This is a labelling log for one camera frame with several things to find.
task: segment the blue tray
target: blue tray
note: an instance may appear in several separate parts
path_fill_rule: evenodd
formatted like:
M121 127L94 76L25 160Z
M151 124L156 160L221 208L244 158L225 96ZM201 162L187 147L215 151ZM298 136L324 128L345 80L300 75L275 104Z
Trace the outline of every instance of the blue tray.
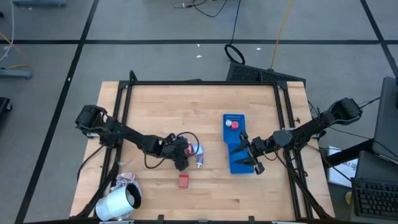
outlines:
M237 121L239 123L239 128L237 130L232 130L231 128L227 128L225 126L226 120ZM245 122L243 114L224 114L223 115L223 140L228 144L228 158L229 158L229 171L231 174L252 174L254 173L254 169L251 166L243 165L243 164L235 164L234 161L238 159L243 159L248 156L248 149L245 149L241 152L230 154L230 152L236 149L241 140L239 139L239 134L241 131L245 131Z

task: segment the wooden table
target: wooden table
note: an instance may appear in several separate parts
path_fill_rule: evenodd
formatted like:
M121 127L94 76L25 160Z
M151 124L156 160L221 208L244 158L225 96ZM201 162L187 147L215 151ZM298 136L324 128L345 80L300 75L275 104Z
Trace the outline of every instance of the wooden table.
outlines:
M106 108L108 114L113 113L117 86L118 82L103 82L99 93L98 106ZM288 86L294 118L299 118L301 124L310 121L303 83L288 82ZM133 143L124 141L123 165L119 172L135 172L143 194L142 205L134 211L131 219L156 220L160 214L166 220L248 220L250 215L254 215L256 220L295 219L287 171L278 160L268 161L260 157L265 167L261 175L229 173L227 147L222 138L222 115L225 113L245 115L250 139L256 136L265 139L280 129L272 86L133 87L127 125L143 134L158 136L191 131L204 148L205 161L197 169L196 158L190 158L190 166L184 171L190 177L189 187L180 189L180 172L172 161L166 160L156 169L146 169L142 151ZM286 112L284 114L289 126ZM314 140L309 144L318 147ZM85 158L98 146L98 139L88 140ZM159 161L147 158L150 166ZM97 190L103 159L104 151L81 171L71 215L80 212ZM302 159L308 173L309 190L325 211L334 216L319 152L307 147L302 150ZM301 214L305 216L299 188L297 193Z

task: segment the keyboard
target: keyboard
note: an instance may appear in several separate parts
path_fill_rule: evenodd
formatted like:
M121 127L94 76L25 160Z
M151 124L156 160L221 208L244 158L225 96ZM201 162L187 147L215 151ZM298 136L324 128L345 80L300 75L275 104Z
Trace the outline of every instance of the keyboard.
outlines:
M355 213L398 221L398 182L352 178Z

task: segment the red block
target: red block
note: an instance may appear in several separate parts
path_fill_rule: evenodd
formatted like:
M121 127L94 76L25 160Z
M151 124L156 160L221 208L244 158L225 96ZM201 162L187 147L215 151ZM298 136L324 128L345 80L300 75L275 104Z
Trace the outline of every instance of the red block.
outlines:
M231 129L237 130L239 127L239 123L237 121L232 121Z
M178 186L180 186L180 188L187 188L188 180L189 180L188 174L180 174L180 178L178 180Z

